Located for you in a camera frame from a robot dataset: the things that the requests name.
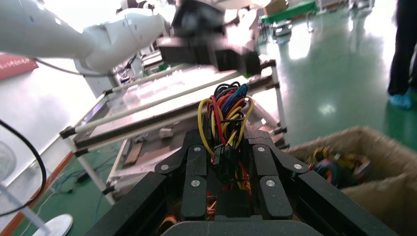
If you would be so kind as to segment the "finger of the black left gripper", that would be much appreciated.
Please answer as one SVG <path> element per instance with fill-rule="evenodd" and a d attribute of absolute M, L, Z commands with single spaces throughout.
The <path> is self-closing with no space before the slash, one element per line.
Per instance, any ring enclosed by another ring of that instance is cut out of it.
<path fill-rule="evenodd" d="M 212 37 L 161 37 L 158 48 L 168 63 L 218 65 Z"/>
<path fill-rule="evenodd" d="M 261 73 L 261 65 L 256 51 L 238 53 L 233 50 L 215 52 L 217 69 L 219 71 L 235 70 L 240 74 L 257 75 Z"/>

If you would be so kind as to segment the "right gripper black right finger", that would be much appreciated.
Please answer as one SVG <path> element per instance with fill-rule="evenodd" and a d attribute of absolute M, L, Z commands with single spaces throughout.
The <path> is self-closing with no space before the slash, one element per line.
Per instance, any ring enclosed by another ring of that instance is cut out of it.
<path fill-rule="evenodd" d="M 262 130 L 244 131 L 244 151 L 255 211 L 264 220 L 291 219 L 290 198 L 307 165 L 277 148 L 270 134 Z"/>

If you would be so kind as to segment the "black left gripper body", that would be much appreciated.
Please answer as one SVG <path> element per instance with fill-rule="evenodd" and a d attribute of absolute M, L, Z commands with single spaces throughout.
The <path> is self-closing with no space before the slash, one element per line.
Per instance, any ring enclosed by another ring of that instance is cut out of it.
<path fill-rule="evenodd" d="M 225 9 L 202 0 L 183 0 L 177 7 L 171 29 L 175 37 L 225 34 Z"/>

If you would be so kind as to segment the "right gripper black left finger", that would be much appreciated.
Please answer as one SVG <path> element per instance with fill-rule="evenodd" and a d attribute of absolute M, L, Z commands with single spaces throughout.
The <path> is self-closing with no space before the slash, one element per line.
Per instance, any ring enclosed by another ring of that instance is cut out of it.
<path fill-rule="evenodd" d="M 154 170 L 164 175 L 168 206 L 181 202 L 180 220 L 201 221 L 207 213 L 208 151 L 198 130 L 187 131 L 179 150 L 159 162 Z"/>

